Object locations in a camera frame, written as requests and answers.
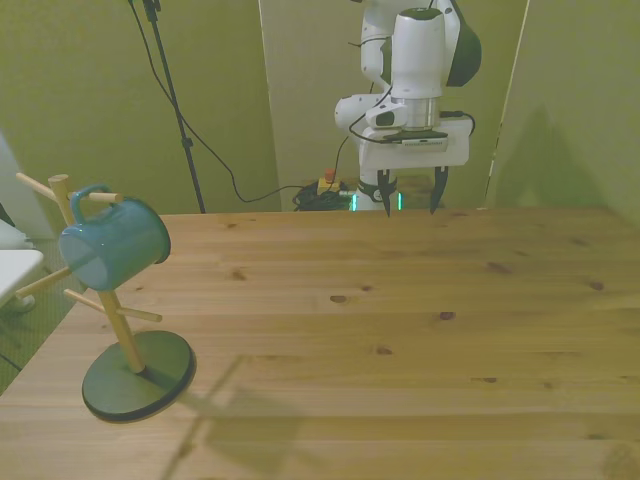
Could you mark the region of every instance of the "wooden dowel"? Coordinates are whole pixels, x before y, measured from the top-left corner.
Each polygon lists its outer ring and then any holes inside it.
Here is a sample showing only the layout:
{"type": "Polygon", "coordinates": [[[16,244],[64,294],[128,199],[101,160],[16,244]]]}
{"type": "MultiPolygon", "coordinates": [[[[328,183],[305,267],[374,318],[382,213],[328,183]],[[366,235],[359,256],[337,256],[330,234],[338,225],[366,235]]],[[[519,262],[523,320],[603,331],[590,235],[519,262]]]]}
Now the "wooden dowel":
{"type": "Polygon", "coordinates": [[[66,289],[64,291],[64,294],[67,297],[72,298],[73,300],[75,300],[77,302],[80,302],[80,303],[86,305],[87,307],[91,307],[91,308],[93,308],[94,310],[97,310],[100,313],[107,313],[102,305],[100,305],[97,302],[94,302],[93,300],[89,300],[87,297],[85,297],[84,295],[79,294],[78,292],[74,292],[73,290],[66,289]]]}
{"type": "Polygon", "coordinates": [[[54,202],[56,201],[56,196],[54,195],[53,190],[51,190],[49,187],[42,185],[40,182],[35,181],[33,178],[28,177],[24,173],[16,173],[16,178],[20,182],[24,183],[27,187],[38,192],[40,195],[44,195],[54,202]]]}
{"type": "Polygon", "coordinates": [[[118,310],[122,308],[120,300],[118,300],[115,292],[98,292],[98,296],[102,305],[104,305],[105,313],[109,317],[113,331],[118,337],[118,343],[129,363],[129,368],[133,373],[141,373],[145,369],[145,365],[133,339],[127,319],[118,313],[118,310]]]}
{"type": "Polygon", "coordinates": [[[146,320],[148,322],[160,323],[162,321],[162,315],[158,315],[157,313],[144,312],[142,310],[136,310],[134,308],[120,307],[118,309],[118,313],[120,315],[124,315],[125,317],[139,318],[140,320],[146,320]]]}
{"type": "Polygon", "coordinates": [[[68,181],[68,175],[56,175],[55,177],[51,177],[49,179],[49,185],[51,186],[51,190],[53,190],[55,200],[58,203],[60,212],[62,212],[65,223],[67,225],[73,225],[74,223],[76,223],[76,221],[73,218],[73,213],[71,213],[71,205],[69,204],[69,187],[67,185],[68,181]]]}
{"type": "Polygon", "coordinates": [[[69,275],[71,275],[71,269],[69,267],[64,267],[62,270],[53,272],[51,275],[47,275],[37,282],[33,282],[31,285],[21,288],[16,292],[16,297],[19,299],[26,298],[29,295],[33,295],[34,293],[53,285],[58,280],[68,277],[69,275]]]}
{"type": "MultiPolygon", "coordinates": [[[[71,192],[67,197],[71,200],[73,194],[75,192],[71,192]]],[[[121,193],[101,193],[101,192],[93,192],[90,193],[87,198],[93,202],[100,203],[122,203],[124,202],[124,195],[121,193]]]]}

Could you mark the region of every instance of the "orange object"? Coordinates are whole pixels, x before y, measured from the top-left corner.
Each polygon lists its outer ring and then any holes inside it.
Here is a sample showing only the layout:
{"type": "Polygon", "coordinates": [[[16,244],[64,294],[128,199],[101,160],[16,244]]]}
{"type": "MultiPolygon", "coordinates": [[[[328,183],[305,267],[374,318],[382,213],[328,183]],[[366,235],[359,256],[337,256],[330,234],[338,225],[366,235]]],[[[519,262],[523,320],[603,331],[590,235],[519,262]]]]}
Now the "orange object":
{"type": "Polygon", "coordinates": [[[324,171],[324,179],[327,183],[331,183],[336,178],[336,169],[335,168],[327,168],[324,171]]]}

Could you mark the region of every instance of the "teal mug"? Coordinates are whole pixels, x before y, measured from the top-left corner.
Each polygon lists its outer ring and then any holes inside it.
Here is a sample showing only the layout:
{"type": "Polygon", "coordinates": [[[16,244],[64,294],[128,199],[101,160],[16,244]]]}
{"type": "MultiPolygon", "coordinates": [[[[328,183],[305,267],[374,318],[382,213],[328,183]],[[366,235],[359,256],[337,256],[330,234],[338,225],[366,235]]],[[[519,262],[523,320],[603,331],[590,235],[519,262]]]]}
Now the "teal mug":
{"type": "Polygon", "coordinates": [[[106,185],[93,185],[71,198],[75,225],[60,235],[62,257],[73,274],[98,291],[115,290],[171,252],[171,239],[156,212],[144,202],[125,198],[98,215],[85,218],[80,200],[92,192],[110,193],[106,185]]]}

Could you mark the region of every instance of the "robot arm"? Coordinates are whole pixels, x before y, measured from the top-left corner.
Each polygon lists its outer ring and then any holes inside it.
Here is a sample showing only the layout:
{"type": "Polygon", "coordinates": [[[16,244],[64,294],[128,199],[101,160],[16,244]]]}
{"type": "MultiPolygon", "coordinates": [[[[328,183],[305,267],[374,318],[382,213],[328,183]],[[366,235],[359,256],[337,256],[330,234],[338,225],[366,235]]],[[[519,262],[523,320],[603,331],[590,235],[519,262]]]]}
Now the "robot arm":
{"type": "Polygon", "coordinates": [[[371,0],[365,11],[361,40],[361,66],[367,78],[383,89],[388,88],[391,75],[390,39],[396,29],[396,18],[405,10],[426,10],[431,7],[444,14],[443,80],[449,87],[462,87],[473,78],[480,68],[482,47],[455,0],[371,0]]]}
{"type": "Polygon", "coordinates": [[[358,205],[390,213],[393,170],[436,167],[433,212],[448,168],[469,159],[473,128],[461,112],[441,115],[439,98],[475,76],[480,41],[455,0],[371,0],[361,48],[363,74],[387,93],[346,98],[336,109],[360,152],[358,205]]]}

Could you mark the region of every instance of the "mug handle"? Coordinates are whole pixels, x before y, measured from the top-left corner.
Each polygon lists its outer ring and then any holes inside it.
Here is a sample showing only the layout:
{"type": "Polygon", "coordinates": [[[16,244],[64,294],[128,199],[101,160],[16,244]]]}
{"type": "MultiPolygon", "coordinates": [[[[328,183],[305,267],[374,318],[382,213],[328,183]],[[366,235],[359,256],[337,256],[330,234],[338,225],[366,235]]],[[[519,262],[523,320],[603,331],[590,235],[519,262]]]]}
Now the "mug handle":
{"type": "Polygon", "coordinates": [[[111,189],[105,184],[91,185],[90,187],[83,188],[82,190],[74,193],[71,197],[71,212],[76,223],[85,223],[86,220],[80,210],[80,200],[93,192],[111,193],[111,189]]]}

